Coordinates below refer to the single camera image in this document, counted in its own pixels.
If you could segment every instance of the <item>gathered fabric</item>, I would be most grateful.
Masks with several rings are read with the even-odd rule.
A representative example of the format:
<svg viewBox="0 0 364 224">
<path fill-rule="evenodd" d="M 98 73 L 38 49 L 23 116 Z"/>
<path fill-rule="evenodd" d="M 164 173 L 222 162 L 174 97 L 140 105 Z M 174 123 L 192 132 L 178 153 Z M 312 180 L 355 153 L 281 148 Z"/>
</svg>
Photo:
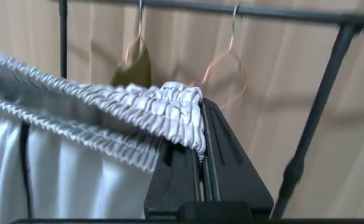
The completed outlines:
<svg viewBox="0 0 364 224">
<path fill-rule="evenodd" d="M 203 158 L 201 100 L 181 83 L 81 84 L 0 55 L 0 224 L 144 217 L 159 152 Z"/>
</svg>

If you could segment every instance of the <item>beige wall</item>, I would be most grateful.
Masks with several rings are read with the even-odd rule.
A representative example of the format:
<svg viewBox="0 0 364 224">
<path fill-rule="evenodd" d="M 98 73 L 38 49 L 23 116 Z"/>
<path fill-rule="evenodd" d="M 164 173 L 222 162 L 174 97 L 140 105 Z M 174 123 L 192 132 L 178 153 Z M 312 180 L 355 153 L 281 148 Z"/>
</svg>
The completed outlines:
<svg viewBox="0 0 364 224">
<path fill-rule="evenodd" d="M 234 1 L 213 0 L 216 2 Z M 296 8 L 360 10 L 364 0 L 251 0 Z M 68 77 L 108 83 L 136 30 L 136 7 L 69 4 Z M 228 45 L 231 17 L 147 9 L 153 82 L 199 82 Z M 223 110 L 273 197 L 294 152 L 337 34 L 336 27 L 238 20 L 236 51 L 247 90 Z M 0 52 L 60 74 L 58 5 L 0 0 Z M 205 96 L 218 104 L 242 87 L 233 61 L 217 66 Z M 364 35 L 345 58 L 285 217 L 364 217 Z"/>
</svg>

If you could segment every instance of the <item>wire hanger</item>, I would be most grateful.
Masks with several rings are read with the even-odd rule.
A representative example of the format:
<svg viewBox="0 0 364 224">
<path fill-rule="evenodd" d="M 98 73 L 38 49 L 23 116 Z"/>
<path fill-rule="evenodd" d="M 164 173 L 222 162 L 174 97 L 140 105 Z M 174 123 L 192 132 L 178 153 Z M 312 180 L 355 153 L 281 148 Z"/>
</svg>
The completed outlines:
<svg viewBox="0 0 364 224">
<path fill-rule="evenodd" d="M 138 49 L 140 49 L 140 41 L 144 43 L 144 39 L 142 37 L 142 17 L 143 17 L 143 2 L 142 0 L 139 0 L 139 27 L 138 27 L 138 35 L 136 36 L 135 40 L 131 44 L 131 46 L 127 49 L 125 53 L 124 58 L 124 64 L 127 63 L 129 59 L 130 51 L 134 48 L 134 46 L 137 46 Z"/>
<path fill-rule="evenodd" d="M 233 11 L 233 20 L 232 20 L 232 24 L 231 24 L 232 34 L 231 34 L 231 39 L 230 39 L 230 44 L 229 44 L 228 50 L 209 64 L 207 71 L 205 72 L 204 78 L 202 79 L 201 84 L 200 84 L 200 85 L 203 85 L 209 79 L 212 68 L 214 66 L 216 66 L 219 62 L 221 62 L 227 55 L 231 55 L 233 57 L 233 59 L 235 59 L 237 61 L 238 71 L 240 72 L 240 74 L 242 74 L 244 76 L 244 87 L 241 90 L 241 92 L 239 92 L 239 94 L 235 95 L 230 101 L 219 106 L 220 109 L 226 108 L 227 106 L 232 104 L 235 100 L 237 100 L 238 97 L 240 97 L 243 94 L 243 92 L 246 89 L 246 72 L 244 71 L 243 67 L 241 66 L 240 56 L 238 56 L 238 54 L 233 49 L 234 38 L 235 38 L 235 20 L 236 20 L 236 15 L 237 15 L 239 6 L 240 6 L 240 4 L 237 3 L 237 5 L 235 6 L 234 11 Z"/>
</svg>

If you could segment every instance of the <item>green garment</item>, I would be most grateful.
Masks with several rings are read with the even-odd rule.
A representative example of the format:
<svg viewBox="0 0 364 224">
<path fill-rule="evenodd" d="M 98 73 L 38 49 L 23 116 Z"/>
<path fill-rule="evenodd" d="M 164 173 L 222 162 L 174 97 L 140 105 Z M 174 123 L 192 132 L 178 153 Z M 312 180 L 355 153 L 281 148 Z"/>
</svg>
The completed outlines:
<svg viewBox="0 0 364 224">
<path fill-rule="evenodd" d="M 128 68 L 120 66 L 115 70 L 110 84 L 126 86 L 130 83 L 146 88 L 151 86 L 151 61 L 145 44 L 143 44 L 139 57 Z"/>
</svg>

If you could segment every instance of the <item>clothing rack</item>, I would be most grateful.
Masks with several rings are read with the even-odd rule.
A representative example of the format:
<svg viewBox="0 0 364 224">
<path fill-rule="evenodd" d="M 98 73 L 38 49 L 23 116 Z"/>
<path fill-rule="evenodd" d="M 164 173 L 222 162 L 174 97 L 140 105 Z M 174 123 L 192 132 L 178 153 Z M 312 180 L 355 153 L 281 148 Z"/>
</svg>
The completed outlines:
<svg viewBox="0 0 364 224">
<path fill-rule="evenodd" d="M 72 0 L 78 2 L 93 2 L 101 4 L 139 4 L 139 0 Z M 209 2 L 173 1 L 173 0 L 142 0 L 143 7 L 158 9 L 187 10 L 192 12 L 209 12 L 233 15 L 234 5 Z M 59 0 L 60 12 L 60 67 L 61 76 L 67 78 L 67 0 Z M 299 140 L 295 155 L 284 170 L 284 178 L 279 190 L 279 197 L 271 218 L 280 219 L 285 211 L 291 195 L 300 181 L 304 170 L 304 159 L 317 124 L 331 92 L 338 70 L 347 53 L 350 43 L 356 34 L 364 30 L 364 14 L 336 13 L 323 11 L 303 11 L 286 7 L 264 7 L 255 5 L 240 5 L 236 12 L 239 16 L 259 19 L 278 19 L 285 21 L 311 22 L 323 25 L 339 26 L 337 38 L 332 47 L 329 62 L 317 90 L 315 100 L 310 109 L 309 117 Z"/>
</svg>

